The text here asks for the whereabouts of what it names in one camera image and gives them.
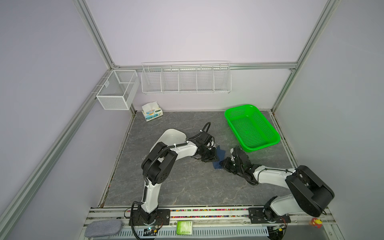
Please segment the white rectangular dish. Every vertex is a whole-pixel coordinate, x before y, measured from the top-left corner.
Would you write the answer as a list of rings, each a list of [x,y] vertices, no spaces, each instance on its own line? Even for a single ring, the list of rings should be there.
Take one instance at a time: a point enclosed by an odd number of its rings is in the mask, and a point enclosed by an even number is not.
[[[150,152],[154,149],[157,143],[163,142],[167,146],[173,146],[174,144],[182,144],[186,141],[187,136],[181,131],[176,129],[168,129],[166,130],[161,137],[155,142],[152,146]]]

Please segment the blue paper napkin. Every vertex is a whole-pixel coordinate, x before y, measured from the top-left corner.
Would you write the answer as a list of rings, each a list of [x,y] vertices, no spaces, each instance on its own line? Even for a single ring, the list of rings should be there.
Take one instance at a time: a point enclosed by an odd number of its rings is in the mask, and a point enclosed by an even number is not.
[[[223,169],[222,162],[226,158],[226,151],[222,150],[220,146],[217,146],[216,150],[218,161],[213,162],[213,167],[215,170]]]

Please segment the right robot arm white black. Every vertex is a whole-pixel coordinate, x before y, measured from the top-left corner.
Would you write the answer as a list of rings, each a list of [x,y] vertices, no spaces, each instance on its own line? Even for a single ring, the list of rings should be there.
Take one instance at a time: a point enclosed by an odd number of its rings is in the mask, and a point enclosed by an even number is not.
[[[261,217],[269,223],[277,222],[290,214],[305,213],[318,218],[335,198],[334,191],[304,165],[291,169],[272,168],[235,157],[226,158],[220,165],[253,186],[269,184],[290,191],[285,196],[272,197],[263,206]]]

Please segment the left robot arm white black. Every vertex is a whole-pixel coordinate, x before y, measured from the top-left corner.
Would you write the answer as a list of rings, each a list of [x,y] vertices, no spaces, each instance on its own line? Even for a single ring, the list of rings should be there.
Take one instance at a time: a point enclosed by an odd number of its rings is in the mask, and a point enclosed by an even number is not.
[[[144,192],[138,207],[131,209],[132,224],[153,224],[158,216],[159,194],[162,183],[169,177],[177,160],[186,157],[198,157],[202,162],[217,162],[219,145],[208,143],[199,145],[191,141],[181,144],[166,145],[158,142],[142,163]]]

